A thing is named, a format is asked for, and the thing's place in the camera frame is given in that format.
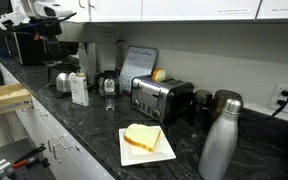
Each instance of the black granite countertop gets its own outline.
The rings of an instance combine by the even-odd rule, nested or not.
[[[22,66],[13,59],[3,58],[0,62],[114,178],[202,179],[198,163],[206,139],[204,131],[196,130],[184,120],[165,127],[133,110],[127,95],[116,100],[115,111],[106,111],[104,99],[92,93],[88,107],[73,104],[71,97],[56,99],[45,88],[45,65]],[[261,130],[258,123],[240,122],[244,124],[241,129],[244,135],[238,138],[225,179],[288,179],[288,123],[271,123]],[[177,158],[122,167],[118,129],[132,123],[161,126]]]

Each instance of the open drawer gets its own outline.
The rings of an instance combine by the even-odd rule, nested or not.
[[[22,84],[0,86],[0,114],[31,106],[31,93]]]

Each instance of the backsplash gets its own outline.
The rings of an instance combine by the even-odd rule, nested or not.
[[[277,83],[288,85],[288,24],[115,24],[119,39],[159,49],[157,67],[213,93],[240,93],[266,108]],[[277,117],[288,120],[288,113]]]

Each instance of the stainless steel toaster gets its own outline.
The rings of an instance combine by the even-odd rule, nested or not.
[[[189,109],[193,90],[192,83],[174,78],[154,81],[151,75],[135,77],[131,106],[167,125]]]

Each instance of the white paper sign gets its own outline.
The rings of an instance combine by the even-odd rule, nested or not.
[[[132,79],[152,73],[157,57],[157,49],[131,46],[122,68],[120,80],[123,90],[131,92]]]

